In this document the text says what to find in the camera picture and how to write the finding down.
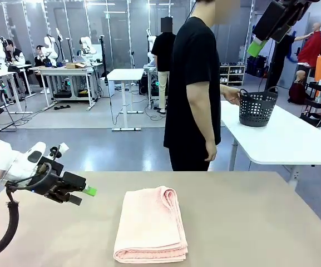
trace red garment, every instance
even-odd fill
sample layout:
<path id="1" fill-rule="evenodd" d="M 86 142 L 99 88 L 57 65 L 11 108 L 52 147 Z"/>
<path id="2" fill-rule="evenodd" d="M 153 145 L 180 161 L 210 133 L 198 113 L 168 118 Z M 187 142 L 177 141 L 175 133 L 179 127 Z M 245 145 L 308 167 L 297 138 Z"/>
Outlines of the red garment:
<path id="1" fill-rule="evenodd" d="M 307 40 L 298 55 L 299 63 L 309 63 L 311 67 L 316 66 L 317 57 L 321 53 L 321 32 L 314 34 Z"/>

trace beige pants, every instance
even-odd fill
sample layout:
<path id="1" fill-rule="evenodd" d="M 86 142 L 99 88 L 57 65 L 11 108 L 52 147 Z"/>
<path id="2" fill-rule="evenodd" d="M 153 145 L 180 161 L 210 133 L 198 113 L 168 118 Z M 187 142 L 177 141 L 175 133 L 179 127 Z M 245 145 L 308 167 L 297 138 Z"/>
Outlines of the beige pants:
<path id="1" fill-rule="evenodd" d="M 169 71 L 158 71 L 160 109 L 165 109 L 165 88 L 167 79 L 169 79 Z"/>

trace pink towel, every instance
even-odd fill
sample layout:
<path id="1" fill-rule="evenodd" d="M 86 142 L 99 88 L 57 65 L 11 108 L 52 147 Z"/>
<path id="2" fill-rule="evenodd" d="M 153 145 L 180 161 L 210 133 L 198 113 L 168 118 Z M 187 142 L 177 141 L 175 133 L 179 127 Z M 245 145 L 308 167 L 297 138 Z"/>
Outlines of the pink towel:
<path id="1" fill-rule="evenodd" d="M 120 263 L 173 263 L 186 259 L 187 242 L 177 194 L 160 186 L 127 192 L 113 257 Z"/>

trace person's hand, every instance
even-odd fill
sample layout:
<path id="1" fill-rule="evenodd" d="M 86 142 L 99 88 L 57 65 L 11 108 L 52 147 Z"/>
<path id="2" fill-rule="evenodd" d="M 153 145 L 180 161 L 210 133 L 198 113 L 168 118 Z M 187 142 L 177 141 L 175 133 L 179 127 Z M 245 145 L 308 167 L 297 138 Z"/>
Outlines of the person's hand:
<path id="1" fill-rule="evenodd" d="M 228 102 L 239 106 L 239 92 L 240 90 L 238 88 L 226 87 L 226 89 L 222 91 L 222 94 Z"/>
<path id="2" fill-rule="evenodd" d="M 217 154 L 217 147 L 215 144 L 215 140 L 206 141 L 206 150 L 209 156 L 207 159 L 205 159 L 205 161 L 208 161 L 208 162 L 214 161 Z"/>

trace cardboard box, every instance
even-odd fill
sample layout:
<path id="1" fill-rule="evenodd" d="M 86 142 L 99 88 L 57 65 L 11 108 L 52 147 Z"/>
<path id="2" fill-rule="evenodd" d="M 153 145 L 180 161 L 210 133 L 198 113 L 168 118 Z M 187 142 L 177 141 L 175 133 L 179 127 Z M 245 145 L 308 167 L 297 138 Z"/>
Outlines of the cardboard box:
<path id="1" fill-rule="evenodd" d="M 85 68 L 86 66 L 83 63 L 66 63 L 66 68 Z"/>

